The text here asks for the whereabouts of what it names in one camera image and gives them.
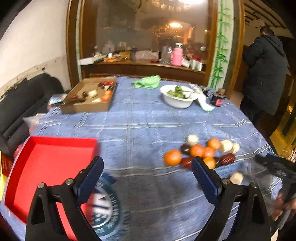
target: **black pants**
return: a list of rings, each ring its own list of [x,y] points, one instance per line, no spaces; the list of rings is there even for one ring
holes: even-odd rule
[[[264,114],[264,110],[260,109],[253,101],[245,96],[241,102],[241,111],[250,119],[253,125],[256,127],[258,120]]]

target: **blue gripper pad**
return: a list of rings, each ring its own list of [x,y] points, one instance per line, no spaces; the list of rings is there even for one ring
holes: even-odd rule
[[[102,172],[104,170],[104,161],[100,156],[94,157],[88,167],[80,172],[75,180],[79,179],[79,175],[83,177],[82,180],[78,180],[77,188],[77,203],[81,205],[86,203],[97,184]]]
[[[192,160],[191,168],[208,202],[217,206],[219,195],[222,192],[221,178],[219,175],[214,170],[209,169],[200,157]]]

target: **green cloth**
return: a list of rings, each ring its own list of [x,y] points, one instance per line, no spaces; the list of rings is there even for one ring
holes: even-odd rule
[[[159,86],[160,83],[160,77],[159,75],[156,76],[151,76],[151,77],[146,77],[141,80],[132,82],[135,88],[147,88],[147,89],[156,89]]]

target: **white bowl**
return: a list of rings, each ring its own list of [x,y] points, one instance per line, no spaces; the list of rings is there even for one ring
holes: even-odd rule
[[[198,98],[198,94],[196,94],[195,92],[188,99],[182,99],[167,94],[167,92],[170,90],[174,91],[176,86],[177,85],[164,85],[160,88],[160,92],[163,94],[163,100],[168,105],[179,109],[185,109],[189,107],[192,104],[192,102]],[[186,86],[181,87],[184,91],[194,91],[193,89]]]

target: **cardboard tray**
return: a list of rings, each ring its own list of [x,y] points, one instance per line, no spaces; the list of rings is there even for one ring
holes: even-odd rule
[[[94,156],[99,155],[96,139],[31,136],[23,147],[7,185],[5,205],[22,222],[27,223],[30,205],[39,183],[60,185],[75,178]],[[92,195],[81,209],[88,220],[91,216]],[[57,208],[68,237],[77,240],[61,203]]]
[[[96,98],[101,98],[105,91],[98,87],[98,84],[104,81],[114,81],[114,89],[111,95],[111,98],[107,102],[101,103],[92,103]],[[102,77],[102,78],[87,78],[82,80],[78,85],[76,85],[73,90],[66,96],[64,101],[69,101],[74,95],[82,96],[84,91],[90,92],[92,90],[97,90],[98,96],[94,98],[86,98],[86,101],[83,103],[75,103],[74,105],[62,105],[61,110],[64,114],[71,113],[84,113],[84,112],[103,112],[110,109],[112,98],[116,89],[116,78],[115,77]]]

